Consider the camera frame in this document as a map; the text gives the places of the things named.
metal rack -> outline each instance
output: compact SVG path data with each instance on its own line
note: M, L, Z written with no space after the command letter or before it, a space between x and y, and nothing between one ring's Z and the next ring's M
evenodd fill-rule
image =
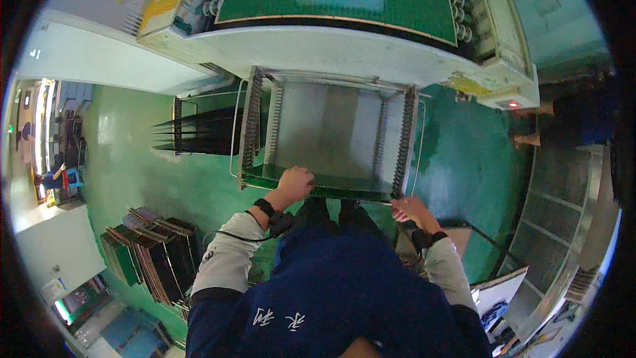
M272 99L265 149L261 149L259 116L266 84L272 86ZM307 98L321 101L326 109L312 105ZM300 164L316 174L314 196L387 203L391 197L404 195L415 140L416 99L415 86L378 78L253 67L243 107L239 187L273 189L284 168ZM347 107L351 103L362 106L359 110L362 115L347 112L355 110L355 107ZM314 134L307 128L310 119L322 116L325 122L324 119L336 116L333 112L351 116L334 118L335 122L328 127L323 124L321 130L314 128ZM340 151L343 144L315 141L316 133L329 133L326 129L338 128L341 121L351 125L349 130L333 132L334 136L344 136L350 141L344 155L339 155L343 153ZM370 135L369 128L376 133ZM291 135L298 129L309 132L303 138L309 149L294 146ZM370 137L366 141L362 136ZM346 174L355 167L348 154L356 155L355 159L362 162L360 169L354 170L357 171L355 177ZM255 165L257 158L262 164ZM328 168L329 160L342 169Z

black cable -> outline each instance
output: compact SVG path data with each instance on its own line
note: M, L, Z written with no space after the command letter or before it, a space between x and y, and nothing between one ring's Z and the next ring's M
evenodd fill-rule
M206 248L207 248L205 246L205 239L210 234L223 234L223 235L231 236L233 238L236 238L236 239L239 239L239 240L242 240L242 241L245 241L245 242L264 242L264 241L267 241L267 240L270 240L270 239L274 238L274 235L269 235L267 238L263 238L263 239L249 239L249 238L244 238L243 236L239 236L239 235L234 235L234 234L228 233L227 231L221 231L221 230L210 231L207 234L203 235L203 241L202 241L203 250L206 250Z
M273 235L269 235L267 238L263 238L263 239L249 239L249 238L244 238L244 237L239 236L239 235L230 234L227 231L220 231L219 230L219 231L211 231L211 232L212 233L216 233L216 234L223 234L223 235L231 236L233 238L240 239L240 240L245 241L245 242L265 242L265 241L270 240L270 239L272 239L274 237Z

hand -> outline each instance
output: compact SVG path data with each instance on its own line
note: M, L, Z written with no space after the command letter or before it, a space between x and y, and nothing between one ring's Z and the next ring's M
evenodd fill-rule
M279 185L265 196L274 210L283 211L292 203L300 202L312 192L314 175L306 168L294 166L282 173Z
M397 221L404 222L413 220L417 226L429 234L441 231L440 223L426 209L424 203L415 196L409 196L400 200L391 200L392 217Z

wrist strap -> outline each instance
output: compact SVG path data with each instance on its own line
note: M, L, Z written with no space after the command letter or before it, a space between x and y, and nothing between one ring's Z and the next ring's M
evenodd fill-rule
M433 246L433 244L435 242L437 242L438 240L441 240L441 239L444 239L444 238L448 238L448 235L446 235L446 233L444 231L436 232L435 234L433 234L431 236L431 242L430 242L428 248Z
M261 209L263 211L263 213L265 213L267 215L267 217L269 217L270 219L272 218L272 216L275 213L274 208L272 207L272 204L267 202L263 198L260 198L260 199L256 200L256 202L254 202L254 206L256 206L259 209Z

metal frame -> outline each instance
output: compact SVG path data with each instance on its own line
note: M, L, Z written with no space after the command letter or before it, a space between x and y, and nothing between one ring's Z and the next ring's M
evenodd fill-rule
M539 290L533 283L531 283L527 278L523 280L523 282L529 286L531 290L533 290L540 298L541 303L534 309L532 314L526 319L525 322L521 324L516 324L514 322L509 322L509 325L513 328L514 333L517 335L521 343L527 343L530 338L534 336L534 334L543 326L547 317L553 310L553 308L558 304L558 302L563 298L569 288L570 283L574 279L576 272L579 268L577 264L578 254L581 252L583 248L583 243L587 232L590 228L592 217L593 217L593 207L598 198L599 187L600 187L600 176L602 170L602 162L603 162L603 152L598 149L577 149L584 152L590 153L590 157L588 159L588 180L586 185L585 192L585 200L582 207L574 205L572 203L565 202L560 198L545 194L539 193L537 191L533 191L533 181L535 176L535 164L537 159L537 151L538 148L535 148L534 156L532 160L532 171L530 174L530 183L528 194L526 194L526 200L523 205L523 211L521 212L521 218L519 220L519 224L517 226L517 232L515 233L513 240L510 244L512 247L517 242L517 236L519 235L519 227L524 224L524 226L531 227L534 231L542 233L546 235L548 238L551 238L554 241L561 243L563 246L567 247L567 253L559 267L557 274L552 281L551 285L548 287L548 290L543 293ZM576 225L576 231L572 236L572 241L568 242L563 238L554 235L550 231L543 229L540 224L534 224L527 219L525 219L525 212L527 210L527 205L529 201L529 195L537 195L542 197L545 200L549 200L551 202L563 205L573 210L577 210L580 213L579 219ZM503 262L503 266L509 267L509 265Z
M243 169L254 166L254 156L258 147L256 147L256 139L259 133L260 119L260 94L263 89L263 78L267 78L273 82L275 86L275 96L270 102L270 114L268 122L268 135L273 137L265 146L265 157L267 162L273 162L276 157L277 135L279 132L279 122L281 119L282 101L284 99L284 89L282 84L276 77L284 77L288 81L302 81L305 83L319 84L335 84L338 86L346 86L352 88L362 88L367 90L379 91L395 91L395 94L404 94L404 114L402 118L402 131L400 136L400 144L397 152L396 171L394 173L392 194L395 197L403 196L406 193L406 180L410 163L413 155L413 145L415 143L415 133L417 126L417 102L418 93L415 91L414 85L388 83L378 80L377 77L362 78L355 76L346 76L339 74L327 74L323 72L308 72L298 70L275 70L268 68L260 68L253 66L250 79L247 85L247 96L243 109L243 121L241 125L240 148L238 152L239 170L236 174L238 179L238 188L242 190L244 187L259 187L243 181ZM385 130L386 114L381 111L378 119L378 131ZM374 151L374 169L375 174L377 166L382 162L382 153L384 147L382 138L376 141Z

